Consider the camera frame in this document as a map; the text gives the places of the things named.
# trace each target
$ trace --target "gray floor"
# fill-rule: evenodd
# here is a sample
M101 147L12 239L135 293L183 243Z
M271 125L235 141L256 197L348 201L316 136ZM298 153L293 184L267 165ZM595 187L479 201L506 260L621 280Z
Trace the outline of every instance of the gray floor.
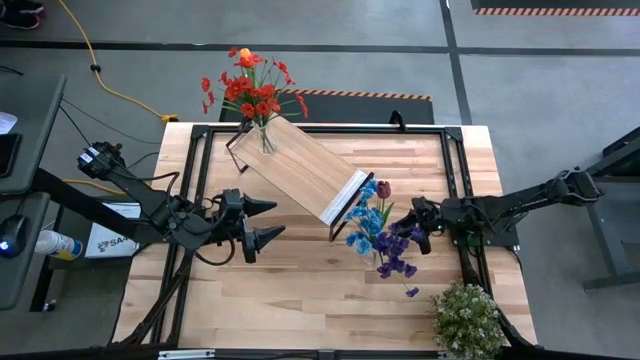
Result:
M46 3L48 17L40 29L16 32L2 28L0 41L80 39L57 2ZM436 0L67 3L95 41L446 45ZM466 0L450 3L459 46L636 49L640 45L639 18L483 17L473 15ZM433 96L438 124L460 124L446 54L266 55L285 60L302 88L427 94ZM201 113L199 79L228 69L225 53L108 50L98 51L97 56L104 79L113 88L161 112L178 113L183 121L217 118L217 111L208 116ZM97 86L85 50L0 48L0 64L29 75L65 73L68 100L130 135L161 140L163 125L156 118ZM640 57L462 56L461 64L473 123L490 127L505 191L592 163L602 147L640 125L640 75L636 72ZM124 138L69 110L90 140L123 143L129 161L158 149L158 145ZM48 146L43 166L62 178L84 178L74 160L82 149L82 138L61 116L52 136L60 141ZM151 174L153 163L146 161L136 172ZM91 188L86 191L99 193ZM605 275L586 211L564 206L539 210L518 230L539 343L554 350L637 358L640 286L582 291L583 281ZM18 308L0 313L4 337L0 352L105 344L126 274L126 269L58 274L52 290L59 300L58 309L51 314L28 314L32 271Z

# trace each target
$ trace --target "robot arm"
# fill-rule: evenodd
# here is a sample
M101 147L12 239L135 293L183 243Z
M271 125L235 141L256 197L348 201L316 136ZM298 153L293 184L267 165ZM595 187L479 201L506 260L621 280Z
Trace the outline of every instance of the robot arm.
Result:
M141 179L131 174L120 155L121 146L108 142L96 142L78 158L78 168L91 178L110 181L136 200L146 222L138 224L135 231L152 228L169 243L184 246L195 252L203 245L238 239L242 243L245 261L254 263L256 253L285 230L284 226L249 231L247 219L277 206L275 202L259 201L241 196L238 189L223 190L214 196L219 208L210 218L204 217L204 209L197 209L188 199L171 196L171 185L179 173ZM167 191L154 190L145 180L173 176ZM132 239L135 234L123 234Z

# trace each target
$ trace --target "green plant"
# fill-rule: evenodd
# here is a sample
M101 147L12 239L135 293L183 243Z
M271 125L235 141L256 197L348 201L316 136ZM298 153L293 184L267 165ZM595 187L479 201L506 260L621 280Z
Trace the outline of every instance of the green plant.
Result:
M480 286L453 284L431 297L434 340L460 359L493 359L503 335L497 305Z

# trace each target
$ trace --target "flower bouquet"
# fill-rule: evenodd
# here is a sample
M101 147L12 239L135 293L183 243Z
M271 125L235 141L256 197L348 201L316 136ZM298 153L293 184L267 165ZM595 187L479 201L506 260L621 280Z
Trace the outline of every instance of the flower bouquet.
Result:
M218 88L224 93L222 107L242 113L252 121L260 131L260 151L267 155L273 154L277 149L275 142L269 137L267 131L269 121L278 116L277 113L281 110L281 107L288 103L297 101L305 119L309 117L309 109L305 105L302 96L298 94L296 94L295 100L283 103L279 101L283 90L290 85L295 85L285 63L275 59L269 63L268 60L261 58L257 54L252 54L246 48L240 51L235 47L231 48L229 57L237 57L238 62L233 65L240 69L240 74L230 77L225 71L220 76L218 81L225 86L224 89ZM201 86L202 91L207 95L207 100L202 101L202 109L206 114L217 98L214 96L209 78L202 78ZM291 116L298 114L300 113L279 115Z
M438 345L456 359L494 359L498 355L503 340L498 308L480 286L453 284L431 301Z
M356 247L359 255L380 256L381 264L376 268L383 279L389 278L393 273L403 278L410 278L416 274L418 268L400 259L400 256L409 248L409 239L397 235L397 226L389 226L389 232L383 231L385 224L393 208L393 203L387 206L386 199L391 196L391 186L386 181L370 180L361 189L360 201L346 215L346 221L352 221L358 226L358 230L349 234L346 239L347 246ZM369 200L377 195L375 206L369 207ZM414 228L411 240L419 241L423 238L419 228ZM414 297L419 289L407 287L406 295Z

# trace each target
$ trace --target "computer mouse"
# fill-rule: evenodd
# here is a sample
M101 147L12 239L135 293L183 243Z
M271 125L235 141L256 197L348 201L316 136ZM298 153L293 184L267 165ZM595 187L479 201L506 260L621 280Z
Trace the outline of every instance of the computer mouse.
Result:
M14 258L24 250L27 244L27 218L12 215L0 223L0 256Z

